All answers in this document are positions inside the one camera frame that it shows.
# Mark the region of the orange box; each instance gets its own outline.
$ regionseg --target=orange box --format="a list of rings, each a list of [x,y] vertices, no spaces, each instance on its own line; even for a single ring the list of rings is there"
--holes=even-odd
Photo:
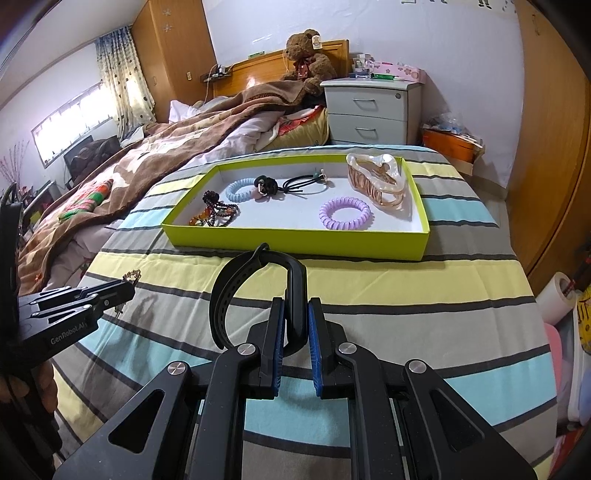
[[[474,145],[456,135],[435,130],[423,131],[423,145],[446,157],[474,162]]]

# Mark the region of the pink tissue box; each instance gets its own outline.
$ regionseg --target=pink tissue box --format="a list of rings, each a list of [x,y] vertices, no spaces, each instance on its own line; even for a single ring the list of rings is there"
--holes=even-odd
[[[398,75],[395,70],[398,70],[394,63],[387,61],[373,61],[369,65],[371,73],[379,73],[380,75]]]
[[[427,83],[427,74],[424,70],[404,63],[398,62],[394,68],[394,75],[400,77],[402,80],[408,80],[409,82]]]

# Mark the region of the purple spiral hair tie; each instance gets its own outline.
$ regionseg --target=purple spiral hair tie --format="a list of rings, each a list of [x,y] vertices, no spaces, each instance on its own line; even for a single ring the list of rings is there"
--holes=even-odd
[[[335,210],[346,207],[357,208],[361,212],[361,216],[348,222],[337,222],[330,217]],[[328,230],[357,230],[369,220],[370,216],[371,210],[368,204],[354,197],[340,197],[330,200],[320,208],[319,213],[320,221]]]

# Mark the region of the nightstand drawer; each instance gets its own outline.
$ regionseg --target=nightstand drawer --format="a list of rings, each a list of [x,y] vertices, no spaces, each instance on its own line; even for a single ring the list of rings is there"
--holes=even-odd
[[[407,123],[370,116],[329,114],[330,137],[336,141],[406,145]]]
[[[407,93],[402,90],[327,87],[324,91],[330,113],[400,121],[407,119]]]

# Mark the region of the teddy bear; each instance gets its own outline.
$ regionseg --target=teddy bear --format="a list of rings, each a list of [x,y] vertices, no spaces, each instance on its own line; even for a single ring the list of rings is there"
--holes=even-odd
[[[293,34],[287,40],[285,55],[294,62],[295,70],[286,73],[282,80],[303,80],[304,90],[314,96],[322,94],[320,82],[337,77],[329,58],[323,53],[315,53],[312,37],[320,35],[316,30],[308,29],[303,33]]]

